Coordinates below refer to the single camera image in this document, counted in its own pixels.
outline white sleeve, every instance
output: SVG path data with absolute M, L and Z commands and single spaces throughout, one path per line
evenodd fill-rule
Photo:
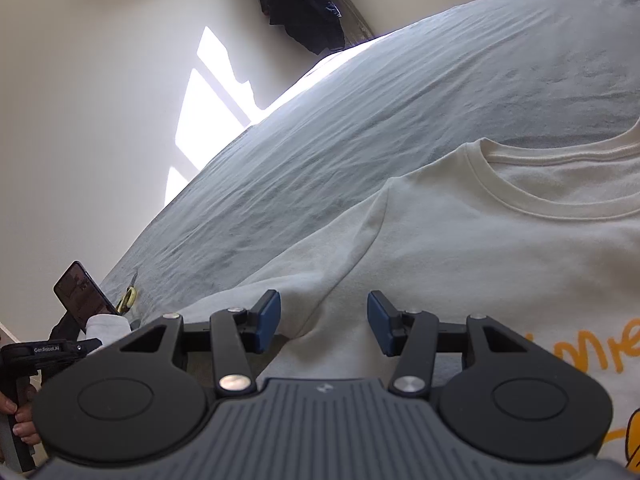
M 280 293 L 278 333 L 294 339 L 312 327 L 312 314 L 378 236 L 385 216 L 389 182 L 342 213 L 329 225 L 300 240 L 235 288 L 207 296 L 180 311 L 185 322 L 209 319 L 232 306 L 251 308 L 270 288 Z

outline phone screen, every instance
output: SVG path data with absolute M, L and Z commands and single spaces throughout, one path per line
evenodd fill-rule
M 80 262 L 73 262 L 53 287 L 53 292 L 80 325 L 95 314 L 116 314 L 111 302 L 84 270 Z

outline yellow cartoon graphic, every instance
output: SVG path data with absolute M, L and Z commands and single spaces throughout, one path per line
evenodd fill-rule
M 626 426 L 625 437 L 626 468 L 640 473 L 640 410 L 635 410 Z

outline sunlight patch on wall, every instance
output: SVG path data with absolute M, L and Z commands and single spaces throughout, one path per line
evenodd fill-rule
M 167 205 L 171 200 L 178 196 L 178 194 L 187 186 L 189 181 L 184 178 L 178 170 L 173 166 L 169 168 L 169 175 L 166 178 L 166 190 L 164 192 L 164 205 Z
M 178 119 L 175 145 L 201 170 L 243 130 L 235 115 L 193 69 Z
M 202 33 L 200 45 L 198 46 L 198 57 L 231 95 L 240 109 L 249 117 L 251 122 L 258 123 L 261 121 L 265 113 L 255 104 L 251 83 L 248 81 L 244 83 L 238 82 L 229 60 L 228 51 L 209 27 L 206 27 Z

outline bed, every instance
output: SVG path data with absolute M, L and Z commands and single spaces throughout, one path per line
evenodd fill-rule
M 463 142 L 612 137 L 640 114 L 639 45 L 640 0 L 479 0 L 333 56 L 210 161 L 102 288 L 117 300 L 137 269 L 128 316 L 144 324 Z

